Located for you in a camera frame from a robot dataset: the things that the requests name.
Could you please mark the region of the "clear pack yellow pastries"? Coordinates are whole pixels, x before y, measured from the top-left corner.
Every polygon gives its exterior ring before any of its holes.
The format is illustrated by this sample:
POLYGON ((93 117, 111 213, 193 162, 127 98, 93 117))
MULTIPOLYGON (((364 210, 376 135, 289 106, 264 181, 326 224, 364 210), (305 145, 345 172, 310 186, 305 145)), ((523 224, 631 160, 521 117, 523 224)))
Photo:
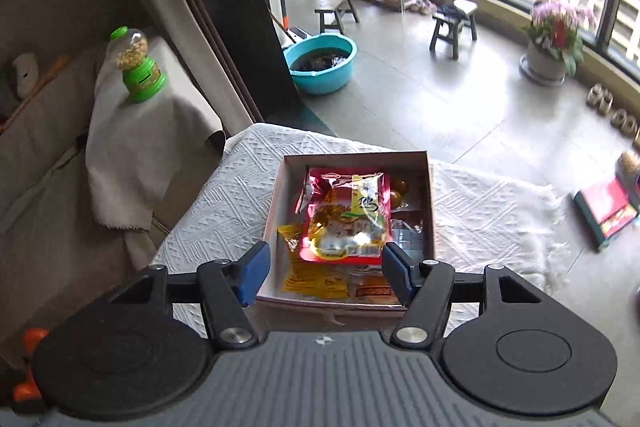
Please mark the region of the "clear pack yellow pastries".
POLYGON ((400 176, 390 178, 390 209, 393 212, 421 209, 419 184, 416 180, 400 176))

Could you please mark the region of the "yellow snack bag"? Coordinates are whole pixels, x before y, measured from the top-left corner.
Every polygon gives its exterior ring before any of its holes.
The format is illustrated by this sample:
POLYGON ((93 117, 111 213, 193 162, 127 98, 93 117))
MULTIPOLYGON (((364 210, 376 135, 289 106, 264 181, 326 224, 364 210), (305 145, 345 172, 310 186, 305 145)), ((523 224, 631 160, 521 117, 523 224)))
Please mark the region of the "yellow snack bag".
POLYGON ((321 300, 345 300, 349 288, 345 274, 331 265, 303 260, 298 255, 303 225, 280 225, 278 233, 288 248, 288 272, 281 285, 282 293, 297 294, 321 300))

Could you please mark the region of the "dark red chicken snack bag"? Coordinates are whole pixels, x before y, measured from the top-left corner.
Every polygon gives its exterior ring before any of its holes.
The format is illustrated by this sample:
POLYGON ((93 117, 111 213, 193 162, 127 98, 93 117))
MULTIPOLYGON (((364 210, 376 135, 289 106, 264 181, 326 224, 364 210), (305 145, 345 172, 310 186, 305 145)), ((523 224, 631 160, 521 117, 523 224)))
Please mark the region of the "dark red chicken snack bag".
POLYGON ((325 265, 380 265, 390 240, 390 175, 380 170, 306 171, 296 212, 303 216, 298 255, 325 265))

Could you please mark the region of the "blue white snack packet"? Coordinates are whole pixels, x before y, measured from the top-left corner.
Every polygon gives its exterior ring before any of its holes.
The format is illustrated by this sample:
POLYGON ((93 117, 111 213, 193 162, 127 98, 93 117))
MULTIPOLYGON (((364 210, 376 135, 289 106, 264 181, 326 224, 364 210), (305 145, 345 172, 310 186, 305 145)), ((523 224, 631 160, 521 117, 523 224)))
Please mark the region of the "blue white snack packet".
POLYGON ((402 219, 393 219, 390 224, 393 241, 413 259, 423 259, 422 222, 411 223, 402 219))

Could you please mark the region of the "pink cardboard box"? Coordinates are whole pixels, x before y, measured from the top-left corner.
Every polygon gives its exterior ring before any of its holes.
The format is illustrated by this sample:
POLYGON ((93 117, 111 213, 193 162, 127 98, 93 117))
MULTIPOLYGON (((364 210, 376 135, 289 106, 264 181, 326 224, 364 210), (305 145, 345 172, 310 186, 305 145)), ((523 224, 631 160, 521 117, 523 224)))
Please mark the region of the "pink cardboard box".
POLYGON ((427 153, 285 156, 262 238, 270 272, 260 303, 398 317, 404 309, 384 280, 382 251, 396 242, 419 259, 435 256, 427 153))

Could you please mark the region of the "white textured tablecloth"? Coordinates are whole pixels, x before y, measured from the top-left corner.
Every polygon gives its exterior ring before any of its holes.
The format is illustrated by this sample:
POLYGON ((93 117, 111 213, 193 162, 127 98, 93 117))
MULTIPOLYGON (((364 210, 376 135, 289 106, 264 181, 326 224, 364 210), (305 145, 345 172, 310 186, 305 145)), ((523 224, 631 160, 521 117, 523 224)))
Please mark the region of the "white textured tablecloth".
POLYGON ((401 317, 400 306, 281 291, 288 251, 278 228, 304 219, 296 202, 307 168, 365 153, 419 178, 427 256, 459 272, 505 265, 547 293, 564 283, 574 255, 564 230, 563 197, 554 186, 487 176, 426 152, 393 152, 274 124, 253 124, 227 142, 219 166, 160 244, 155 262, 172 273, 191 272, 209 260, 239 259, 262 239, 270 247, 271 270, 258 294, 257 315, 270 329, 278 326, 278 311, 288 326, 296 324, 297 314, 304 322, 314 314, 375 322, 401 317))

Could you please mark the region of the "beige throw cloth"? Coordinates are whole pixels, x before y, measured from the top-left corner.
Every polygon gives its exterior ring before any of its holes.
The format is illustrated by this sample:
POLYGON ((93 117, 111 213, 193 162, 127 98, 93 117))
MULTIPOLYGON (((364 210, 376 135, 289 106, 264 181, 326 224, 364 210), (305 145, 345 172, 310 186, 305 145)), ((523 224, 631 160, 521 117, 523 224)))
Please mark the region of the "beige throw cloth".
POLYGON ((110 229, 148 231, 186 161, 226 142, 220 118, 169 44, 152 38, 150 55, 166 81, 148 101, 130 100, 112 54, 96 78, 86 166, 94 219, 110 229))

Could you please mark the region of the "red book on floor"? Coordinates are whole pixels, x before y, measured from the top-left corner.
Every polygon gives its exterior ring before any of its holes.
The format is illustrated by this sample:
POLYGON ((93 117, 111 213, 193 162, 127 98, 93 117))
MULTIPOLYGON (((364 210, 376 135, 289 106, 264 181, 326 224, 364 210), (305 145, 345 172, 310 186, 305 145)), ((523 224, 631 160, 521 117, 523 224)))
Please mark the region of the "red book on floor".
POLYGON ((639 216, 638 209, 631 204, 628 193, 617 178, 577 191, 573 202, 598 251, 608 247, 639 216))

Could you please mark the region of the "orange plastic chair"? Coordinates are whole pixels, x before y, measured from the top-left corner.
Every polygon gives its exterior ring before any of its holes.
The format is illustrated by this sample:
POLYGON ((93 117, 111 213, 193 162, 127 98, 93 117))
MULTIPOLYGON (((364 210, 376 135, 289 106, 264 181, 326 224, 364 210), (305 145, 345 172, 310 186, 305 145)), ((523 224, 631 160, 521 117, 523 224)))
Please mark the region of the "orange plastic chair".
POLYGON ((22 346, 26 352, 24 378, 13 387, 12 399, 17 404, 34 403, 42 400, 41 392, 32 373, 32 356, 39 343, 49 335, 47 329, 33 327, 26 329, 22 336, 22 346))

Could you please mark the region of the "green gumball dispenser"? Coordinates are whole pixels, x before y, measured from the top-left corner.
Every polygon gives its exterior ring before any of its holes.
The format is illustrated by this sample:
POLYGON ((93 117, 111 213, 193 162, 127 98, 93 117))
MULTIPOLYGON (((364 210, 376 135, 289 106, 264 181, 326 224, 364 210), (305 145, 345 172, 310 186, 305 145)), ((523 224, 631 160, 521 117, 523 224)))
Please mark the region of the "green gumball dispenser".
POLYGON ((122 74, 131 102, 148 101, 165 86, 166 75, 149 50, 149 39, 140 29, 120 26, 110 35, 108 59, 122 74))

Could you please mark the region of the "teal plastic basin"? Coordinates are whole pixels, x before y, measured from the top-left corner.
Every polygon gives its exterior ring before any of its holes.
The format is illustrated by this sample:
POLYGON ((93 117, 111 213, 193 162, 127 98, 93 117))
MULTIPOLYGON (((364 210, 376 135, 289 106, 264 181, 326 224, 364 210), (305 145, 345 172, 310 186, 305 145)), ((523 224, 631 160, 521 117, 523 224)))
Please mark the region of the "teal plastic basin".
POLYGON ((351 38, 325 32, 292 44, 283 55, 299 91, 327 95, 341 90, 352 79, 357 52, 351 38))

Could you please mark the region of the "dark wooden stool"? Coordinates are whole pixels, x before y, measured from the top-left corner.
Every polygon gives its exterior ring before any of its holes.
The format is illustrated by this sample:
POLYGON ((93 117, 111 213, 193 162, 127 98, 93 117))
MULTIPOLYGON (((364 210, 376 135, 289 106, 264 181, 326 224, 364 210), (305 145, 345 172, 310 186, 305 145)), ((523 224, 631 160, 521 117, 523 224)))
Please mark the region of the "dark wooden stool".
POLYGON ((446 42, 451 48, 451 58, 459 60, 459 39, 463 28, 469 28, 473 42, 477 42, 475 14, 478 6, 470 0, 454 0, 451 4, 439 5, 432 15, 435 27, 430 43, 434 52, 438 40, 446 42))

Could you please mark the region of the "pink flower pot plant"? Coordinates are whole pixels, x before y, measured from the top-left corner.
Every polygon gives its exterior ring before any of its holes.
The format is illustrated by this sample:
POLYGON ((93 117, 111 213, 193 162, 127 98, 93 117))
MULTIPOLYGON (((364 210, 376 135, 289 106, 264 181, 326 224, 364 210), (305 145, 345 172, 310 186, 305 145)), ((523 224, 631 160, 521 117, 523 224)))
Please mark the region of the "pink flower pot plant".
POLYGON ((559 87, 584 60, 580 32, 595 28, 597 19, 592 9, 570 0, 533 0, 529 15, 521 69, 543 86, 559 87))

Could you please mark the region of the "white plush toy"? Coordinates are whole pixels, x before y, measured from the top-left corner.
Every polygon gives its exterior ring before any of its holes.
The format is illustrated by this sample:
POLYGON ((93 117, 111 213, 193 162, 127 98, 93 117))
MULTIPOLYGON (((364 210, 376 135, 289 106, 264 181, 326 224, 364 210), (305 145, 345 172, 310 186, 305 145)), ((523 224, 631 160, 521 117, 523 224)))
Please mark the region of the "white plush toy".
POLYGON ((16 74, 16 93, 25 100, 35 89, 39 80, 38 58, 34 52, 26 52, 14 58, 12 66, 16 74))

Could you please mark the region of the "beige sofa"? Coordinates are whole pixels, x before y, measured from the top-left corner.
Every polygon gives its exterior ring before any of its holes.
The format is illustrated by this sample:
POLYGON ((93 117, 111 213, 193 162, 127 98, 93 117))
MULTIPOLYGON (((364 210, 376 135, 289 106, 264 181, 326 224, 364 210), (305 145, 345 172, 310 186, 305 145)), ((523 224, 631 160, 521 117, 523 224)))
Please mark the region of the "beige sofa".
POLYGON ((141 0, 1 0, 1 61, 65 65, 1 135, 1 358, 23 358, 29 327, 50 329, 131 271, 124 236, 91 212, 85 139, 110 33, 145 28, 141 0))

